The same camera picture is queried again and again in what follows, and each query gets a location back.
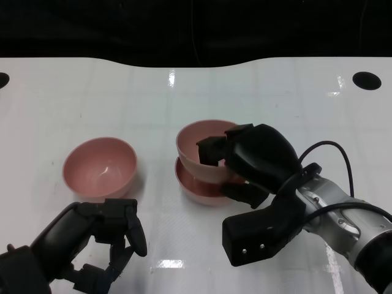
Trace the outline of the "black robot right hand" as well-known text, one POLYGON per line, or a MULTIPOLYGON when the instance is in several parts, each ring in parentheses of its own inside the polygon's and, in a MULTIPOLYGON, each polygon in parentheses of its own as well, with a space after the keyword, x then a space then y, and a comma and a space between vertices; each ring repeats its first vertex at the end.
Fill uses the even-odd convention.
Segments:
POLYGON ((266 124, 236 125, 223 136, 197 142, 200 163, 218 166, 224 161, 231 179, 220 185, 227 198, 258 208, 269 195, 276 195, 302 165, 293 146, 275 128, 266 124))

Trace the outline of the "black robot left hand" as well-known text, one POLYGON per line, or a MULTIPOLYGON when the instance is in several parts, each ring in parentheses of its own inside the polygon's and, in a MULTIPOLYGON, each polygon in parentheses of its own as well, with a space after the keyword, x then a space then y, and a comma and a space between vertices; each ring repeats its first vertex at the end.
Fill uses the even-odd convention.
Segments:
POLYGON ((65 279, 83 293, 108 293, 133 254, 147 255, 135 199, 74 202, 40 233, 30 248, 47 282, 65 279), (97 243, 110 245, 108 267, 85 264, 75 270, 72 262, 91 237, 97 243))

